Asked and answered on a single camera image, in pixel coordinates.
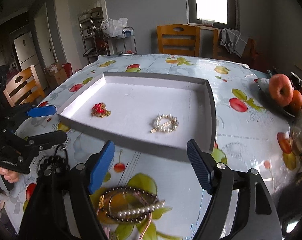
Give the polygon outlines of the left hand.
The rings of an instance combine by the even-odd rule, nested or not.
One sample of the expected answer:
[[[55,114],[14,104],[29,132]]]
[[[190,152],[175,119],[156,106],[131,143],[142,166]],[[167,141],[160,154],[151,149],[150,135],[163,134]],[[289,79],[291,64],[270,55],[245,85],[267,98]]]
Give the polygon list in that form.
[[[0,167],[0,175],[4,176],[4,179],[9,183],[16,183],[19,180],[19,174],[17,172]]]

